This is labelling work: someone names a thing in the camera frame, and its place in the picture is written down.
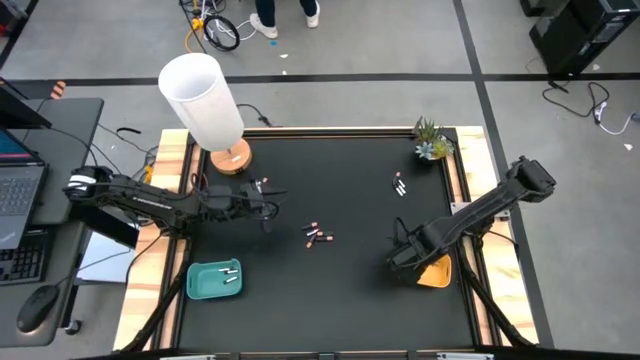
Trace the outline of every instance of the laptop screen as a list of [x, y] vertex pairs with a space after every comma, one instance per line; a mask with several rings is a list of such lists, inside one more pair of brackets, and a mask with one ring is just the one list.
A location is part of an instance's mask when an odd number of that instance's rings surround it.
[[35, 160], [27, 149], [6, 132], [0, 131], [0, 163], [21, 163]]

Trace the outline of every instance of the marker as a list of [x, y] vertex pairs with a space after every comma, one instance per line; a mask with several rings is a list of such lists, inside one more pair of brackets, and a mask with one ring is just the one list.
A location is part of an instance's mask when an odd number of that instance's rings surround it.
[[316, 228], [316, 227], [318, 227], [318, 223], [317, 223], [317, 222], [312, 222], [312, 223], [311, 223], [311, 224], [309, 224], [309, 225], [305, 225], [305, 226], [303, 226], [303, 227], [302, 227], [302, 231], [311, 230], [311, 229]]

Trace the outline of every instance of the small plant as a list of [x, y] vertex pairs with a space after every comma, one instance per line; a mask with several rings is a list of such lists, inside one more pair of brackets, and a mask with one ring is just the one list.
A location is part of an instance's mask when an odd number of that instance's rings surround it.
[[433, 120], [421, 116], [413, 130], [416, 135], [416, 154], [420, 159], [438, 160], [453, 154], [453, 144], [442, 135], [442, 129], [436, 127]]

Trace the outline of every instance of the concrete floor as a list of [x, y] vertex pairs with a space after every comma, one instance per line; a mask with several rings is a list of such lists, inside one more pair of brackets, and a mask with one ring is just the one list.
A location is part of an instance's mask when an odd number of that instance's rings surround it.
[[[229, 1], [231, 20], [243, 21], [251, 2]], [[208, 47], [228, 75], [461, 73], [471, 67], [453, 0], [321, 0], [320, 28], [304, 27], [298, 5], [279, 3], [275, 46], [260, 36], [232, 53]], [[541, 73], [528, 39], [535, 20], [515, 0], [462, 0], [483, 73]], [[155, 77], [182, 54], [187, 26], [174, 0], [40, 0], [0, 74], [8, 79]], [[636, 21], [594, 64], [597, 72], [640, 72]], [[288, 54], [282, 59], [279, 55]], [[621, 128], [640, 110], [640, 81], [602, 82], [611, 92], [604, 124]], [[640, 124], [614, 137], [592, 120], [545, 102], [545, 82], [490, 82], [487, 89], [509, 161], [538, 159], [558, 180], [540, 205], [523, 206], [523, 218], [542, 297], [558, 348], [640, 353]], [[586, 112], [586, 83], [552, 94]], [[258, 106], [276, 125], [410, 125], [420, 115], [442, 125], [483, 125], [473, 82], [378, 81], [234, 84], [237, 102]], [[69, 87], [65, 97], [102, 97], [101, 124], [144, 131], [134, 139], [151, 147], [163, 128], [182, 127], [155, 86]], [[243, 109], [247, 126], [259, 126]], [[133, 173], [142, 154], [98, 130], [95, 143]], [[625, 144], [636, 146], [631, 151]], [[76, 312], [91, 330], [61, 334], [49, 348], [0, 350], [0, 359], [107, 353], [113, 344], [123, 290], [83, 290]], [[91, 299], [102, 298], [105, 302]]]

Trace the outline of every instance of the white sneaker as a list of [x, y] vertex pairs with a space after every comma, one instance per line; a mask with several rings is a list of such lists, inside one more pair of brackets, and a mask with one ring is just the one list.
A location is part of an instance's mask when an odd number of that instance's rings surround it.
[[313, 16], [307, 16], [307, 26], [309, 29], [315, 29], [318, 27], [320, 21], [320, 4], [316, 1], [318, 11]]
[[253, 26], [254, 29], [258, 30], [262, 33], [262, 35], [268, 37], [269, 39], [275, 39], [278, 37], [278, 29], [276, 29], [275, 26], [270, 28], [268, 26], [262, 25], [262, 22], [260, 22], [260, 16], [258, 16], [258, 14], [251, 14], [251, 16], [249, 16], [249, 22], [251, 22], [251, 26]]

